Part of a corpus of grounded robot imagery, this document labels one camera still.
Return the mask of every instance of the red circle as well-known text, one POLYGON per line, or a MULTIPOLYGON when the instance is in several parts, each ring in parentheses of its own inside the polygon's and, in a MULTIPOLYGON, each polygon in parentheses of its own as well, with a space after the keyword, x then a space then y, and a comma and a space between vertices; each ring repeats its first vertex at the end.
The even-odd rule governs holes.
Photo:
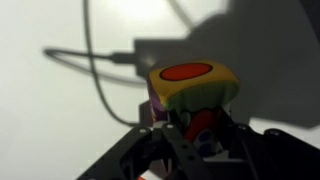
POLYGON ((160 77, 168 81, 181 81, 204 75, 212 70, 212 66, 203 63, 188 63, 169 67, 160 73, 160 77))

